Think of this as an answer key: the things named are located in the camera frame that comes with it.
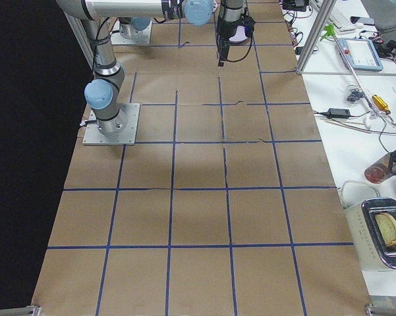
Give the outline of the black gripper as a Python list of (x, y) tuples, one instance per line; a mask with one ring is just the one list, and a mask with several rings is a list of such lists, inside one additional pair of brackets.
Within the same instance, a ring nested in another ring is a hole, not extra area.
[(228, 61), (229, 39), (236, 34), (238, 22), (228, 22), (223, 19), (217, 20), (217, 58), (218, 66), (223, 67)]

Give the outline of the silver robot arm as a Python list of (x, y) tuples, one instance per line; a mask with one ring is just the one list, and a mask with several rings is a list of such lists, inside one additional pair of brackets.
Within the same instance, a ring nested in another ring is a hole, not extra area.
[(107, 21), (120, 18), (131, 23), (135, 18), (150, 23), (153, 18), (167, 22), (186, 19), (195, 26), (207, 23), (216, 8), (215, 1), (58, 1), (61, 10), (80, 20), (90, 44), (93, 80), (84, 96), (96, 118), (98, 132), (106, 137), (120, 136), (136, 128), (127, 113), (129, 106), (118, 103), (125, 70), (114, 55)]
[(143, 17), (120, 17), (119, 33), (126, 40), (144, 40), (150, 37), (152, 21)]

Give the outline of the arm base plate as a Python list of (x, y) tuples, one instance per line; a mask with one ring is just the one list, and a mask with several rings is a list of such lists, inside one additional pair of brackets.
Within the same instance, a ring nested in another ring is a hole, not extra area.
[(111, 43), (114, 46), (146, 46), (150, 44), (152, 34), (152, 21), (140, 29), (135, 28), (137, 24), (121, 24), (119, 21), (113, 26), (111, 31)]
[(100, 121), (90, 110), (85, 125), (84, 145), (135, 145), (138, 119), (140, 116), (139, 103), (119, 104), (119, 114), (113, 120)]

